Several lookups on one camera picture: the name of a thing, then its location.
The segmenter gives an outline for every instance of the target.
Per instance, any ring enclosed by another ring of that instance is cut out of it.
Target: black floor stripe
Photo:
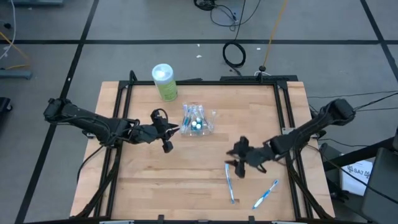
[[[16,40],[15,44],[108,44],[108,45],[141,45],[141,44],[225,44],[226,39],[187,39],[187,40]],[[268,44],[268,39],[237,40],[239,44]],[[273,40],[272,44],[302,45],[374,45],[380,40]],[[389,44],[398,44],[398,40],[387,40]]]
[[[85,40],[87,38],[88,30],[90,29],[90,25],[93,21],[94,14],[95,14],[95,11],[96,11],[96,8],[98,5],[98,1],[99,0],[94,0],[94,2],[93,2],[93,5],[92,5],[90,13],[88,15],[86,25],[85,25],[85,28],[83,30],[80,40]],[[82,48],[83,48],[83,44],[79,44],[79,46],[77,47],[75,56],[72,60],[72,64],[70,65],[68,76],[67,76],[67,79],[65,80],[65,84],[64,84],[62,92],[61,92],[61,97],[65,97],[68,93],[70,83],[73,78],[73,74],[75,73],[76,66],[77,66],[77,63],[78,63],[80,55],[81,55]],[[42,172],[45,159],[47,157],[47,154],[48,154],[50,146],[51,146],[52,139],[54,137],[55,128],[56,128],[56,125],[50,125],[49,130],[47,131],[47,135],[45,137],[42,149],[40,151],[39,158],[37,159],[32,177],[30,178],[26,193],[24,195],[24,199],[22,200],[21,206],[19,207],[19,211],[18,211],[16,220],[15,220],[15,223],[17,223],[17,224],[23,223],[25,220],[26,214],[29,209],[29,205],[32,201],[32,197],[34,195],[37,183],[40,178],[40,173]]]
[[[363,9],[365,10],[365,13],[366,13],[368,19],[369,19],[369,22],[372,25],[373,31],[376,34],[377,39],[380,41],[381,48],[383,49],[384,55],[386,55],[388,64],[390,65],[391,70],[398,81],[398,67],[397,67],[396,61],[394,60],[394,57],[392,56],[392,54],[390,52],[390,49],[387,46],[387,42],[384,40],[383,35],[380,32],[380,29],[377,26],[376,21],[374,20],[374,17],[372,15],[372,12],[371,12],[367,2],[365,0],[361,0],[361,4],[362,4]]]

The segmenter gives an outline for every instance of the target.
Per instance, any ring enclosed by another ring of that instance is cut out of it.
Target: wire bundle
[[[15,13],[15,5],[14,1],[11,0],[11,5],[12,5],[12,15],[13,15],[13,22],[14,22],[14,34],[12,36],[12,40],[9,40],[2,32],[0,32],[0,35],[3,37],[4,40],[6,40],[10,45],[9,47],[4,51],[4,53],[0,56],[0,60],[5,57],[10,50],[11,47],[14,47],[21,55],[22,57],[26,60],[26,64],[23,65],[14,65],[11,67],[7,67],[6,70],[13,69],[13,68],[22,68],[22,67],[29,67],[30,66],[30,59],[29,57],[18,47],[14,45],[14,41],[16,38],[16,33],[17,33],[17,22],[16,22],[16,13]]]
[[[243,19],[243,12],[244,12],[244,8],[246,5],[246,0],[243,1],[243,7],[242,7],[242,11],[241,11],[241,17],[240,20],[238,21],[236,16],[234,15],[234,13],[232,12],[232,10],[230,8],[228,8],[227,6],[224,5],[219,5],[219,4],[215,4],[214,0],[204,0],[202,2],[199,2],[197,0],[193,0],[193,3],[196,5],[196,7],[198,7],[201,10],[204,11],[210,11],[210,19],[212,21],[212,23],[218,25],[218,26],[222,26],[222,27],[229,27],[230,31],[235,31],[236,27],[238,27],[237,31],[236,31],[236,35],[235,38],[232,41],[229,41],[227,43],[224,44],[223,47],[223,59],[225,61],[225,63],[230,66],[239,76],[241,76],[241,72],[237,70],[237,68],[241,68],[245,62],[246,62],[246,51],[244,50],[244,48],[242,47],[242,45],[238,44],[236,42],[236,39],[238,38],[239,35],[239,30],[241,28],[241,25],[247,23],[247,21],[249,21],[252,16],[254,15],[254,13],[257,11],[259,5],[260,5],[261,0],[258,1],[256,8],[253,10],[253,13],[244,21],[242,22]],[[226,14],[232,21],[231,24],[220,24],[214,21],[213,18],[213,10],[214,9],[218,9],[221,10],[224,14]],[[230,45],[234,45],[236,46],[242,53],[242,61],[239,63],[233,63],[231,61],[229,61],[226,58],[226,48]]]
[[[377,92],[372,92],[372,93],[359,93],[359,94],[350,94],[350,95],[337,95],[337,96],[309,96],[308,98],[317,98],[317,99],[327,99],[327,98],[338,98],[338,97],[349,97],[349,96],[363,96],[363,95],[372,95],[372,94],[378,94],[378,93],[394,93],[385,97],[382,97],[378,100],[371,101],[369,103],[366,103],[365,105],[357,106],[354,108],[354,111],[356,112],[361,112],[361,111],[377,111],[377,110],[396,110],[398,107],[393,107],[393,108],[376,108],[376,109],[366,109],[366,110],[361,110],[362,108],[366,106],[370,106],[372,104],[375,104],[377,102],[380,102],[382,100],[385,100],[389,97],[392,97],[394,95],[398,94],[398,90],[392,90],[392,91],[377,91]],[[309,105],[312,110],[315,112],[318,112],[312,105]]]

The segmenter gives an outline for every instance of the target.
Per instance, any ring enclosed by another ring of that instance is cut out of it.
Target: white bottle cap
[[[152,77],[156,84],[168,84],[173,80],[173,69],[166,63],[158,64],[152,69]]]

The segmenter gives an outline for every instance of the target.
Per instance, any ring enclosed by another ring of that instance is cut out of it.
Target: yellow cable
[[[287,0],[284,0],[284,4],[282,5],[282,9],[280,10],[279,15],[278,15],[278,19],[276,20],[274,28],[273,28],[273,30],[271,32],[271,37],[269,38],[267,52],[266,52],[266,59],[264,60],[264,63],[262,64],[263,66],[266,66],[266,62],[267,62],[267,59],[268,59],[268,54],[269,54],[269,51],[271,49],[271,42],[272,42],[272,39],[274,38],[274,34],[275,34],[275,31],[276,31],[276,28],[278,27],[279,21],[282,18],[282,14],[285,11],[286,4],[287,4]]]
[[[23,67],[29,67],[29,65],[14,65],[14,66],[6,68],[6,70],[13,69],[13,68],[23,68]]]
[[[2,32],[0,32],[0,35],[6,40],[12,47],[14,47],[27,61],[29,61],[29,57],[17,46],[15,46]]]

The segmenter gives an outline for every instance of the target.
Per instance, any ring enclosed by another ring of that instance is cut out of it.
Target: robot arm
[[[167,114],[163,118],[159,111],[165,113],[163,109],[156,109],[150,115],[153,124],[140,125],[138,119],[106,118],[81,109],[68,99],[51,98],[44,118],[52,124],[67,123],[92,133],[104,146],[113,146],[118,140],[139,144],[161,139],[163,150],[168,153],[173,149],[169,139],[178,131],[178,125],[170,124]]]
[[[261,165],[266,161],[276,161],[287,155],[290,150],[300,150],[306,145],[311,135],[316,134],[328,125],[343,126],[352,121],[355,111],[344,99],[337,99],[322,107],[318,116],[286,135],[275,136],[262,143],[262,147],[249,146],[249,140],[242,136],[228,155],[238,160],[226,161],[235,166],[235,174],[244,178],[244,163],[266,172]]]

